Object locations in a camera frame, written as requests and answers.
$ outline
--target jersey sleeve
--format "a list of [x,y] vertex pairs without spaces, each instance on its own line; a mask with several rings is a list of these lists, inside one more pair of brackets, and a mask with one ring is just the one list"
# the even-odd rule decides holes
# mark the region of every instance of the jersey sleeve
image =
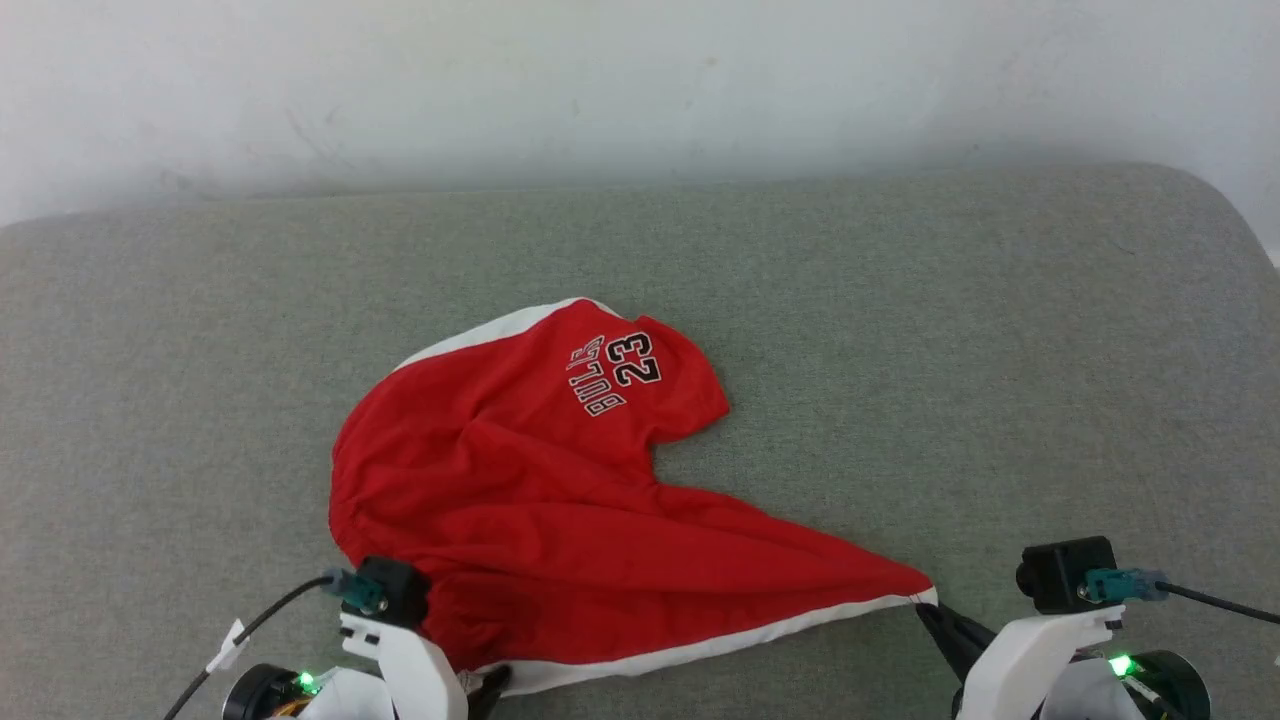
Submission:
[[594,304],[549,328],[557,379],[539,423],[559,446],[613,460],[685,438],[728,413],[707,356],[675,329],[618,318]]

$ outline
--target white wall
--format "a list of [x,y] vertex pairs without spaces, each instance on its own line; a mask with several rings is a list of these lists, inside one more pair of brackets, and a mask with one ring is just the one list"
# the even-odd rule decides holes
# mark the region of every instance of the white wall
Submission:
[[1280,258],[1275,0],[9,0],[0,223],[1153,160]]

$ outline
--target gray couch cushion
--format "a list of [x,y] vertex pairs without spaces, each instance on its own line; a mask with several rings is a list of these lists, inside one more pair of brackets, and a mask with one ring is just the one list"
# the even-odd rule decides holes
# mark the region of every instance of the gray couch cushion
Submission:
[[[13,717],[157,717],[247,618],[339,562],[329,447],[380,377],[586,295],[699,343],[733,405],[658,452],[910,562],[988,624],[1023,546],[1276,605],[1280,286],[1212,188],[1156,167],[672,190],[401,195],[108,213],[0,232],[0,685]],[[306,597],[238,669],[351,664]],[[1184,601],[1222,717],[1280,706],[1280,633]],[[236,674],[186,717],[216,717]],[[909,609],[499,717],[942,717]]]

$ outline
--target white trim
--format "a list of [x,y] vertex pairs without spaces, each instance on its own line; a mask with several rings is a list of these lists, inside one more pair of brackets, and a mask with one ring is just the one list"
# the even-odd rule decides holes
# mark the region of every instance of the white trim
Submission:
[[209,661],[209,665],[205,665],[205,673],[214,674],[219,670],[232,669],[232,665],[236,664],[236,660],[239,657],[241,651],[244,650],[244,646],[248,644],[248,641],[253,639],[252,637],[248,637],[241,641],[239,644],[236,644],[236,638],[238,638],[239,634],[243,632],[244,632],[244,625],[239,621],[239,618],[237,618],[236,621],[232,623],[232,629],[230,632],[227,633],[227,638],[223,639],[221,650],[219,650],[218,655],[215,655],[214,659]]
[[681,665],[684,662],[691,662],[704,657],[714,657],[717,655],[724,655],[776,641],[781,637],[813,628],[814,625],[822,625],[823,623],[855,618],[874,610],[908,603],[937,605],[938,591],[936,588],[929,588],[922,593],[909,597],[887,594],[865,602],[846,602],[844,605],[835,605],[820,610],[810,610],[809,612],[796,615],[795,618],[787,618],[786,620],[762,625],[751,630],[742,630],[741,633],[709,638],[692,644],[646,652],[644,655],[635,655],[621,660],[611,660],[608,662],[566,665],[563,662],[548,662],[544,660],[509,660],[485,665],[484,667],[476,670],[476,674],[484,674],[494,667],[508,665],[511,666],[511,687],[508,687],[503,694],[529,694],[548,691],[550,688],[558,688],[559,685],[581,683],[584,680],[594,680],[596,678],[607,678],[611,675],[643,675],[644,673],[650,673],[662,667]]
[[[586,300],[589,302],[595,302],[590,297],[570,297],[567,300],[561,300],[559,302],[552,302],[550,305],[535,305],[532,307],[525,307],[524,310],[516,310],[515,313],[508,313],[502,318],[495,320],[489,320],[488,323],[471,328],[470,331],[456,334],[451,338],[442,340],[440,342],[419,350],[413,355],[410,355],[408,360],[404,360],[396,366],[397,370],[406,365],[412,365],[419,360],[425,360],[428,357],[434,357],[436,355],[444,355],[445,352],[453,352],[454,350],[462,350],[463,347],[471,347],[475,345],[484,345],[486,342],[493,342],[495,340],[502,340],[507,337],[515,337],[522,332],[529,331],[538,323],[547,319],[552,313],[568,307],[570,305],[577,302],[579,300]],[[605,305],[595,302],[595,306],[611,315],[617,315],[613,310],[609,310]]]

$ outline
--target bulls jersey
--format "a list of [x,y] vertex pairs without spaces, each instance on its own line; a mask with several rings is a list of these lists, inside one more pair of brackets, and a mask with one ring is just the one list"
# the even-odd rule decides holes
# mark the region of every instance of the bulls jersey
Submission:
[[330,528],[431,579],[421,630],[508,692],[635,675],[906,602],[923,574],[732,497],[664,486],[657,443],[728,413],[675,329],[585,299],[411,356],[333,451]]

